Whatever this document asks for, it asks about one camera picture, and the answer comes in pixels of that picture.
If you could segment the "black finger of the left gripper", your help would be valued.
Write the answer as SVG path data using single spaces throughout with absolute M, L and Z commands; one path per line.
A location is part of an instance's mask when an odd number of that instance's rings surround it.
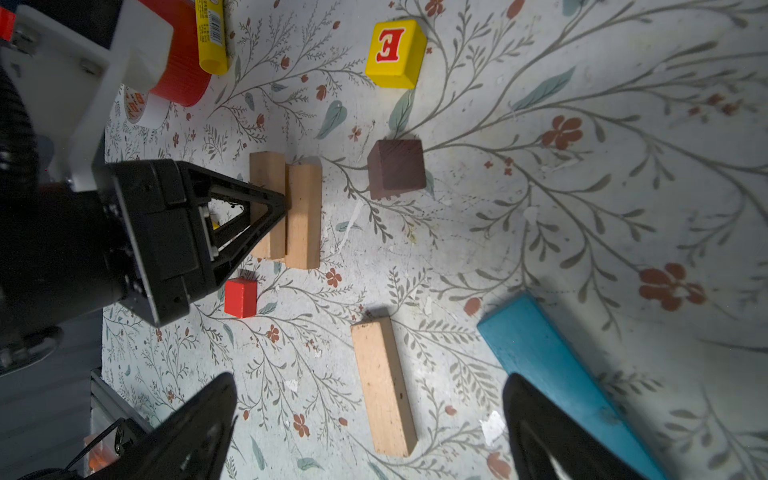
M 282 221 L 288 210 L 284 194 L 223 175 L 189 162 L 179 164 L 187 198 L 198 267 L 186 281 L 188 297 L 200 300 L 217 291 Z M 242 210 L 213 227 L 213 200 Z

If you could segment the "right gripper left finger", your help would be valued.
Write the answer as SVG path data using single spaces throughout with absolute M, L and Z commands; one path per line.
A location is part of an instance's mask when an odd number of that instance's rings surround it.
M 92 479 L 218 479 L 235 426 L 237 389 L 233 375 L 216 376 L 157 428 L 146 423 L 100 377 L 91 373 L 91 398 L 105 400 L 124 414 L 90 441 L 64 468 L 44 468 L 26 479 L 80 479 L 75 464 L 111 433 L 118 458 Z

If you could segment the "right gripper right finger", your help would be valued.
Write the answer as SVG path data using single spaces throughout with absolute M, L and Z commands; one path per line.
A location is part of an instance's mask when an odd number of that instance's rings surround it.
M 503 389 L 505 420 L 520 479 L 556 479 L 558 463 L 571 479 L 640 479 L 642 476 L 579 426 L 522 375 Z

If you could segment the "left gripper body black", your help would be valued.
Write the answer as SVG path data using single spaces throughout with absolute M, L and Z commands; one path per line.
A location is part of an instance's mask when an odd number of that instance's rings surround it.
M 108 163 L 95 176 L 127 240 L 128 293 L 121 304 L 155 327 L 185 317 L 192 303 L 220 286 L 213 229 L 201 213 L 215 173 L 165 159 Z

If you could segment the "wood block plank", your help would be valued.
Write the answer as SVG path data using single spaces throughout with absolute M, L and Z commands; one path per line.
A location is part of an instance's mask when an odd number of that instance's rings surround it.
M 418 437 L 391 319 L 361 322 L 350 331 L 373 447 L 406 458 Z
M 288 168 L 290 209 L 284 258 L 288 268 L 313 270 L 320 267 L 322 184 L 320 165 Z
M 250 154 L 250 182 L 261 188 L 286 193 L 285 156 L 277 152 Z M 281 220 L 253 249 L 257 259 L 281 260 L 286 253 L 286 220 Z

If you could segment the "teal block plank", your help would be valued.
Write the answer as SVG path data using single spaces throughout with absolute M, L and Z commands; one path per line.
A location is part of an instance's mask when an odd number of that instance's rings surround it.
M 640 479 L 668 474 L 529 294 L 486 316 L 478 331 L 506 373 L 522 375 Z

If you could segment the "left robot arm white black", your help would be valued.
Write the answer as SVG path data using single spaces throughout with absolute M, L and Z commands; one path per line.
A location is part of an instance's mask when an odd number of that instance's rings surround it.
M 170 159 L 96 168 L 94 190 L 40 184 L 36 136 L 1 80 L 1 371 L 54 352 L 62 324 L 119 303 L 162 327 L 222 287 L 282 221 L 278 192 Z

